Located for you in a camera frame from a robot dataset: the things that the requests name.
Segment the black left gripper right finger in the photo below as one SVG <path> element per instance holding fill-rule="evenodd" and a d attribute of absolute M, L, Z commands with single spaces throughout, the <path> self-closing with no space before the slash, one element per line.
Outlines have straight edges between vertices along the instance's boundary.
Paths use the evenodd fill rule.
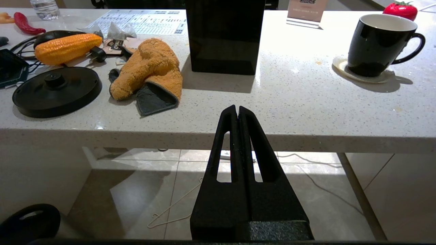
<path fill-rule="evenodd" d="M 255 114 L 240 107 L 238 119 L 251 220 L 308 222 Z"/>

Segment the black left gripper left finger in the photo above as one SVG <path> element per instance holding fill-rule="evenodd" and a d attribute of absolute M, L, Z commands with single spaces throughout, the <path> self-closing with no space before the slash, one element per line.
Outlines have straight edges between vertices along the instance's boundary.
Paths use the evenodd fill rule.
<path fill-rule="evenodd" d="M 231 182 L 217 180 L 221 149 L 230 133 Z M 190 217 L 193 240 L 237 240 L 238 225 L 249 220 L 243 157 L 234 105 L 222 111 L 209 161 Z"/>

